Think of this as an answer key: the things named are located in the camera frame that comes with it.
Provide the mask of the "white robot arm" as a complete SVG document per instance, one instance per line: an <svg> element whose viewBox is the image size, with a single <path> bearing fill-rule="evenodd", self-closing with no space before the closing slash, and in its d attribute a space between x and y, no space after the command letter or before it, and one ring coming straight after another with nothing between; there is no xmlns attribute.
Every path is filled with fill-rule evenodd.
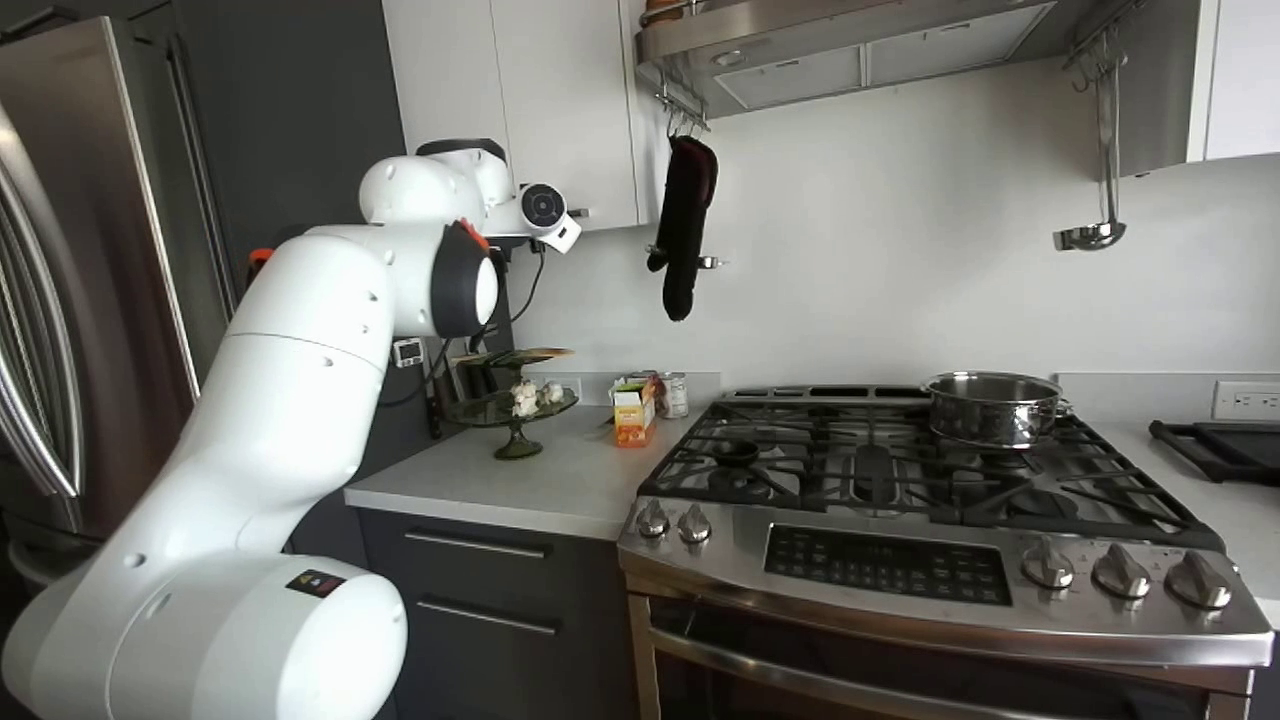
<svg viewBox="0 0 1280 720"><path fill-rule="evenodd" d="M288 534L356 476L390 345L480 333L490 248L575 235L558 186L519 185L488 140L373 163L351 222L263 258L141 503L13 625L5 686L37 720L376 720L404 594Z"/></svg>

